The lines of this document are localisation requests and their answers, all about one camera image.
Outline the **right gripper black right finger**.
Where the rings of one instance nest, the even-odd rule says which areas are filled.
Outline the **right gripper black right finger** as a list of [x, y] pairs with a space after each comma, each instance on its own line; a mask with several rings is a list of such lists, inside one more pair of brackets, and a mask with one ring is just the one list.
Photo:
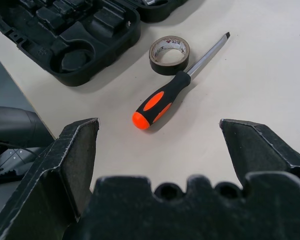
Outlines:
[[265, 124], [221, 119], [219, 127], [240, 183], [250, 172], [288, 172], [300, 179], [300, 153]]

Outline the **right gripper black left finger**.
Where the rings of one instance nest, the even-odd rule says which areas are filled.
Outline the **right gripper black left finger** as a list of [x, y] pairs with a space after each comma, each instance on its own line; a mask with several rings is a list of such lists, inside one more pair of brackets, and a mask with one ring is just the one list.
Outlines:
[[92, 196], [98, 118], [73, 122], [34, 161], [0, 211], [0, 240], [60, 240]]

